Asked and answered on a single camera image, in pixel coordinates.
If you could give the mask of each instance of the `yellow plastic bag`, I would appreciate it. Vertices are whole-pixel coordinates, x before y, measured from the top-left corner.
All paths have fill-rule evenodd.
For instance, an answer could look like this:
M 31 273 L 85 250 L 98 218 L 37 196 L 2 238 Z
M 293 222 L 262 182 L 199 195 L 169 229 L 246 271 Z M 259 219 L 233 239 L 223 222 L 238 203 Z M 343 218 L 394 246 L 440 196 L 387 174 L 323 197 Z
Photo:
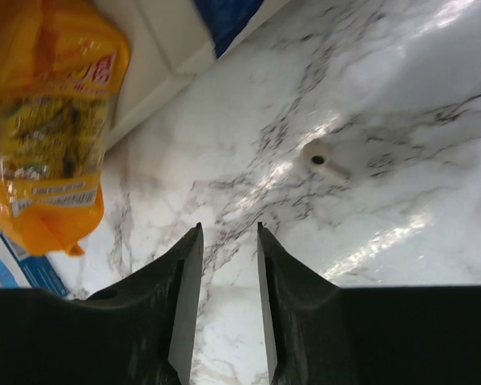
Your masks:
M 86 0 L 0 0 L 0 229 L 33 255 L 103 216 L 105 139 L 130 59 Z

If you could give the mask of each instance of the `black plastic object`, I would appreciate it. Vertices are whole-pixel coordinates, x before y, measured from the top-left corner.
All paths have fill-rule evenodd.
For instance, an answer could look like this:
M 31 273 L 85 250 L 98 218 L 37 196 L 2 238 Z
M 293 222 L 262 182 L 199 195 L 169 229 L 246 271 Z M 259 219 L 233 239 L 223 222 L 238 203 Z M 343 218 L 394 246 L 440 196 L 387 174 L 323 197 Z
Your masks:
M 86 301 L 0 290 L 0 385 L 188 385 L 202 259 L 198 225 Z
M 272 385 L 481 384 L 481 286 L 341 289 L 258 236 Z

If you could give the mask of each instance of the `snack bag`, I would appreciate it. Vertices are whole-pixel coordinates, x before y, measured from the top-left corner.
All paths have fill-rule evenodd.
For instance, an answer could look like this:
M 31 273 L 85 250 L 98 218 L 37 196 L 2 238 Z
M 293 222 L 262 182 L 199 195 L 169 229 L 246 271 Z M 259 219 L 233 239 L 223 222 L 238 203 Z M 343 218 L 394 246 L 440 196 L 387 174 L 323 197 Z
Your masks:
M 0 229 L 81 255 L 130 51 L 87 0 L 0 0 Z

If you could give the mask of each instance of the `white marble surface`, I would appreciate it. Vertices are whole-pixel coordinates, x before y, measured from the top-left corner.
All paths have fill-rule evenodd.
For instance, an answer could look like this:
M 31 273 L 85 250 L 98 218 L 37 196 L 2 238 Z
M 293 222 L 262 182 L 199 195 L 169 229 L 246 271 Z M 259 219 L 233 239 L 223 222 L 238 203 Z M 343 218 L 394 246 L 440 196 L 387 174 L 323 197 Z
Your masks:
M 325 137 L 352 180 L 297 160 Z M 107 156 L 80 297 L 198 221 L 193 381 L 265 385 L 256 223 L 339 285 L 481 284 L 481 0 L 294 1 Z

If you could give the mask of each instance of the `blue box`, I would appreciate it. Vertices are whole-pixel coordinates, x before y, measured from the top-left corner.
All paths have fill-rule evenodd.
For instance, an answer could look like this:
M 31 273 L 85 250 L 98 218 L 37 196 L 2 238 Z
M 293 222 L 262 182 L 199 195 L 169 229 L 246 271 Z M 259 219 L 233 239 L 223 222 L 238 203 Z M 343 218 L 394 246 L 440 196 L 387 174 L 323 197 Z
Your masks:
M 68 290 L 46 256 L 29 255 L 0 233 L 0 288 L 40 288 L 66 297 Z

